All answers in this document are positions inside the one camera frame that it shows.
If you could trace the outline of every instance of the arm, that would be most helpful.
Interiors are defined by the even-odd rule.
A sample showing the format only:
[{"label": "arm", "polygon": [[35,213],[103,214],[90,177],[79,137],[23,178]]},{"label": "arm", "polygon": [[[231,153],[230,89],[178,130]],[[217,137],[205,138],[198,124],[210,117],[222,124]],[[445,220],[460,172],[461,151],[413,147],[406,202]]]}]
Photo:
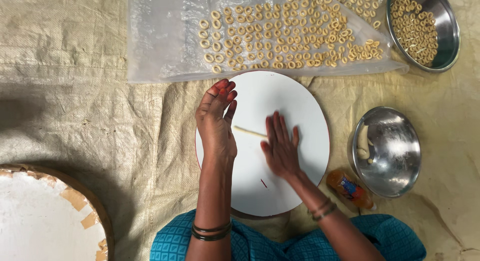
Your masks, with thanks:
[{"label": "arm", "polygon": [[[195,113],[203,143],[204,161],[200,174],[195,225],[201,229],[223,226],[230,221],[233,161],[237,145],[231,122],[237,101],[234,82],[220,80],[204,95]],[[229,106],[225,116],[223,111]],[[216,235],[221,232],[204,233]],[[185,260],[230,260],[230,235],[216,241],[190,239]]]},{"label": "arm", "polygon": [[[262,141],[261,147],[268,166],[291,185],[310,211],[322,208],[316,215],[323,214],[330,208],[330,201],[300,169],[297,152],[298,128],[293,128],[293,138],[290,140],[285,118],[279,116],[278,112],[275,112],[273,117],[267,117],[266,123],[268,142]],[[319,220],[318,226],[341,260],[385,261],[375,246],[341,211],[335,210]]]}]

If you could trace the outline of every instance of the bottle label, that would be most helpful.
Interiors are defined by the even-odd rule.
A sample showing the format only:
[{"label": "bottle label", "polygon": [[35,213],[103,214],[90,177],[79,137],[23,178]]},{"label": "bottle label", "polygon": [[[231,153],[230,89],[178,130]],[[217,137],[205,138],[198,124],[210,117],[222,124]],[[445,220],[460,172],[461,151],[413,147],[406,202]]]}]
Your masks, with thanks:
[{"label": "bottle label", "polygon": [[342,178],[340,185],[343,187],[342,195],[350,201],[358,200],[365,192],[362,187],[355,182],[349,181],[345,177]]}]

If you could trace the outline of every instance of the plastic bottle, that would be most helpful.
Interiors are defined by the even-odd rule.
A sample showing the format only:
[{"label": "plastic bottle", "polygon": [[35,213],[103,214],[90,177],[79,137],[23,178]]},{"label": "plastic bottle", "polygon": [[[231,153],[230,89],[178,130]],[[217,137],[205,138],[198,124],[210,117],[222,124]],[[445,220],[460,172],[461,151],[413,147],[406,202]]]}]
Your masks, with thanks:
[{"label": "plastic bottle", "polygon": [[372,201],[368,193],[357,183],[353,182],[345,172],[340,170],[330,172],[327,176],[327,183],[358,208],[371,211],[377,208],[377,205]]}]

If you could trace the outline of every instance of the woman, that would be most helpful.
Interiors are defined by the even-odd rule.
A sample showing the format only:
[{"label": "woman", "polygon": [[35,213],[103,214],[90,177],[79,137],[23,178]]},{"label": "woman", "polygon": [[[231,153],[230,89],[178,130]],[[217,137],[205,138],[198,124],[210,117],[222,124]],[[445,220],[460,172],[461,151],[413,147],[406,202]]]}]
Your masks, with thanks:
[{"label": "woman", "polygon": [[278,112],[266,118],[268,142],[260,146],[274,174],[303,200],[320,229],[277,243],[231,220],[231,179],[237,146],[231,122],[235,83],[220,80],[203,96],[195,114],[203,143],[197,209],[175,217],[160,230],[150,260],[422,260],[426,251],[415,233],[389,215],[348,219],[298,165],[299,133],[290,139]]}]

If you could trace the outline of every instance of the steel bowl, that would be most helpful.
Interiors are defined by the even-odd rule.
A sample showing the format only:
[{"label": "steel bowl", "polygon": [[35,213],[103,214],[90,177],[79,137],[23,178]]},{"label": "steel bowl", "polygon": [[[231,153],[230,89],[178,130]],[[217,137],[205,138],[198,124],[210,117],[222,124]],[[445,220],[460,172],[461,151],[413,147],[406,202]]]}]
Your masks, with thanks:
[{"label": "steel bowl", "polygon": [[399,50],[405,55],[408,61],[417,66],[418,68],[434,73],[445,72],[450,69],[453,64],[459,58],[460,50],[460,29],[458,28],[455,14],[453,13],[452,6],[447,0],[415,0],[422,5],[422,11],[432,12],[436,20],[435,26],[438,33],[437,42],[437,55],[432,61],[431,67],[426,67],[416,62],[402,47],[399,40],[395,36],[393,31],[392,19],[390,17],[390,7],[396,0],[387,0],[387,23],[388,30],[392,35],[393,41]]},{"label": "steel bowl", "polygon": [[[373,162],[357,158],[357,136],[362,124],[368,125]],[[349,138],[348,159],[367,188],[385,198],[408,192],[420,172],[420,143],[410,121],[399,111],[379,106],[369,110]]]}]

